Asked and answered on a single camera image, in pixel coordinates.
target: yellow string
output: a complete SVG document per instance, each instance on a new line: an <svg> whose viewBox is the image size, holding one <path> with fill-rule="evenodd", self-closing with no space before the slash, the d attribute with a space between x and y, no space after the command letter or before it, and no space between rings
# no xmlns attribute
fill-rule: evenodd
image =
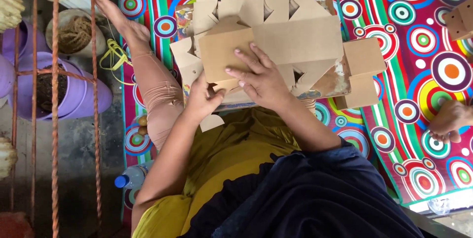
<svg viewBox="0 0 473 238"><path fill-rule="evenodd" d="M120 68L120 66L122 66L125 62L128 64L128 65L132 65L132 62L128 60L128 56L126 55L125 51L120 47L120 45L118 45L118 43L113 40L113 39L108 39L107 40L107 45L108 45L108 51L105 53L105 55L100 59L100 61L98 62L98 65L100 66L100 68L104 69L104 70L110 70L112 71L112 75L114 76L114 78L124 84L124 85L135 85L135 83L125 83L123 81L121 81L120 79L118 79L115 74L113 73L113 71L116 71L118 68ZM114 62L114 58L113 58L113 55L116 55L118 56L120 59L118 60L117 63L115 63L115 65L113 64ZM105 68L102 66L102 61L110 55L110 68Z"/></svg>

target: purple plastic pot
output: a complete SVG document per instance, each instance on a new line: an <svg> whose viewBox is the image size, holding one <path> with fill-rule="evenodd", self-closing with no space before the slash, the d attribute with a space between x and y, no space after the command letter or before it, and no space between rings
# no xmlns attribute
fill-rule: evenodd
<svg viewBox="0 0 473 238"><path fill-rule="evenodd" d="M28 71L32 70L32 58L33 55L28 55L24 57L21 61L21 64L18 68L19 71ZM52 54L48 52L38 52L37 54L38 69L42 69L48 65L52 64ZM79 69L74 65L58 59L58 63L64 66L64 69L68 72L81 75ZM18 116L23 119L31 120L31 110L32 103L31 97L33 95L33 76L19 76L18 77ZM58 106L58 116L62 117L67 114L70 114L74 111L82 102L82 96L86 92L86 82L80 79L75 79L72 77L67 77L67 89L66 95L64 96L62 102ZM13 105L13 94L8 95L8 102L10 106ZM47 120L47 118L52 118L52 113L45 112L41 108L37 107L36 109L36 118L37 120Z"/></svg>
<svg viewBox="0 0 473 238"><path fill-rule="evenodd" d="M51 52L46 44L44 34L36 32L37 52ZM15 28L5 30L3 33L2 54L11 63L15 62ZM20 38L18 47L18 60L33 53L33 26L25 20L20 23Z"/></svg>
<svg viewBox="0 0 473 238"><path fill-rule="evenodd" d="M82 76L87 78L94 78L90 73L78 68ZM97 97L98 97L98 113L104 112L110 107L113 100L112 91L100 80L97 80ZM94 85L86 82L86 92L82 96L80 104L70 114L61 118L80 118L94 115Z"/></svg>
<svg viewBox="0 0 473 238"><path fill-rule="evenodd" d="M11 93L13 83L15 83L15 67L0 55L0 98Z"/></svg>

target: dark blue cloth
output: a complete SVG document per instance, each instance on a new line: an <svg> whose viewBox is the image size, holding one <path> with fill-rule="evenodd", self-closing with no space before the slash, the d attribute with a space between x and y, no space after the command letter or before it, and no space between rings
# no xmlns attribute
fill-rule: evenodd
<svg viewBox="0 0 473 238"><path fill-rule="evenodd" d="M183 237L422 237L352 144L272 158L224 181Z"/></svg>

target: hand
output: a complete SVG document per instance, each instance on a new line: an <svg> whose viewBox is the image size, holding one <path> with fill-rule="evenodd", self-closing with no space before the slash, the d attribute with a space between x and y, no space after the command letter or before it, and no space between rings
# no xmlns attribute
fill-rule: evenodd
<svg viewBox="0 0 473 238"><path fill-rule="evenodd" d="M189 100L187 101L183 115L199 124L222 103L224 95L224 89L218 90L214 95L210 95L209 84L205 79L205 72L202 71L191 85Z"/></svg>
<svg viewBox="0 0 473 238"><path fill-rule="evenodd" d="M287 89L281 73L268 55L254 43L250 43L250 48L259 60L255 60L239 49L235 50L235 55L250 67L252 73L230 67L225 71L240 80L239 84L245 93L259 106L274 110L276 113L286 109L287 104L295 97Z"/></svg>

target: foot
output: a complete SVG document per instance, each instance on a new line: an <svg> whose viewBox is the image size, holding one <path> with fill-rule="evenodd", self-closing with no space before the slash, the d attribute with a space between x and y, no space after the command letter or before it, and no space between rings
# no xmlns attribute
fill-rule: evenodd
<svg viewBox="0 0 473 238"><path fill-rule="evenodd" d="M127 19L118 6L110 0L95 0L100 12L107 17L126 41L150 40L150 30L144 25Z"/></svg>
<svg viewBox="0 0 473 238"><path fill-rule="evenodd" d="M462 139L458 129L473 124L473 107L457 100L448 100L439 114L430 122L429 135L437 141L459 143Z"/></svg>

